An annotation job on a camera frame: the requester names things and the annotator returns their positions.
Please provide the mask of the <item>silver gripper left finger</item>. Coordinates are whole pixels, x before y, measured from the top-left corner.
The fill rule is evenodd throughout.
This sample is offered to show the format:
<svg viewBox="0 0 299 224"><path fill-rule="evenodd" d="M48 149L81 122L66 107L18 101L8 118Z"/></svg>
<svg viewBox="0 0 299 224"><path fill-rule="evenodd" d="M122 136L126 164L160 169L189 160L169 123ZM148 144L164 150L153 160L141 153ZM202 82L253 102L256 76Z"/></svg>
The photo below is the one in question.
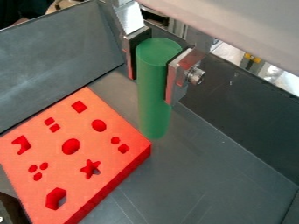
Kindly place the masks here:
<svg viewBox="0 0 299 224"><path fill-rule="evenodd" d="M125 53L126 75L136 79L136 47L152 37L152 31L145 26L138 3L112 3L116 21L120 25L121 47Z"/></svg>

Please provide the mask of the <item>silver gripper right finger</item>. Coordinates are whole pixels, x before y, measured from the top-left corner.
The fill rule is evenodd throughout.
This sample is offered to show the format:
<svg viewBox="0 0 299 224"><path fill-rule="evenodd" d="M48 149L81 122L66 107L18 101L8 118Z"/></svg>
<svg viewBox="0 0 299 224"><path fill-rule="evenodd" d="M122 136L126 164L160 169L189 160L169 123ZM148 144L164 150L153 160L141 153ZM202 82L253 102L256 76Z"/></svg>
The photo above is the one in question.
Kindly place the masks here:
<svg viewBox="0 0 299 224"><path fill-rule="evenodd" d="M213 37L189 27L185 33L188 47L170 59L166 64L166 83L164 101L173 105L186 93L188 85L198 85L205 72L198 64L210 52Z"/></svg>

